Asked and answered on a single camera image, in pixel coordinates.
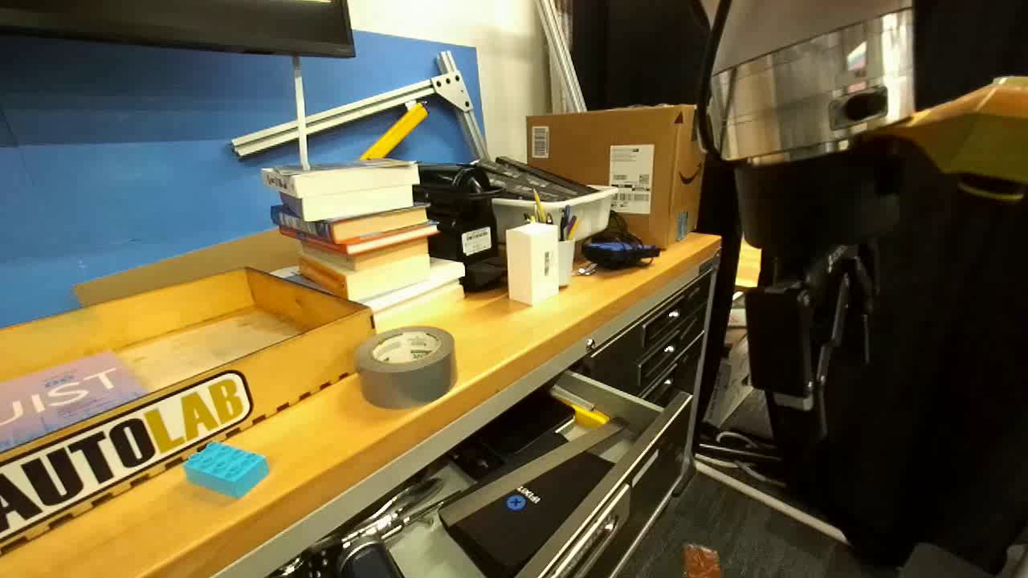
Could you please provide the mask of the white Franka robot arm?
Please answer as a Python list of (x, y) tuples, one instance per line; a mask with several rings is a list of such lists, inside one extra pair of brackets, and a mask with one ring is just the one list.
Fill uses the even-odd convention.
[(1023, 128), (914, 115), (1028, 73), (1028, 0), (700, 0), (706, 149), (760, 252), (750, 378), (785, 489), (866, 558), (999, 573), (1028, 520)]

